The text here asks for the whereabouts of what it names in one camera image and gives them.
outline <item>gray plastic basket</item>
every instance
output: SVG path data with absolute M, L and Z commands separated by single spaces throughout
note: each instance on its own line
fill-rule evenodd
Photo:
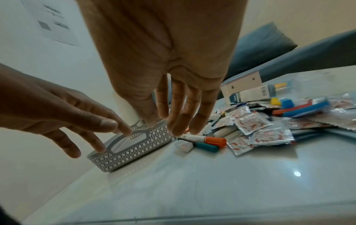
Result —
M 172 140 L 166 120 L 159 120 L 154 128 L 148 128 L 141 120 L 131 126 L 130 136 L 115 135 L 106 143 L 105 153 L 96 151 L 87 158 L 104 172 L 113 171 L 148 154 Z

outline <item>table surface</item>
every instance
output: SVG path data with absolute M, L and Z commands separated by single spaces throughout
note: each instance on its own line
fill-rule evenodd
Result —
M 265 84 L 288 81 L 284 75 Z M 223 99 L 216 107 L 223 105 Z M 182 155 L 168 144 L 113 173 L 94 167 L 25 224 L 329 221 L 356 217 L 356 139 Z

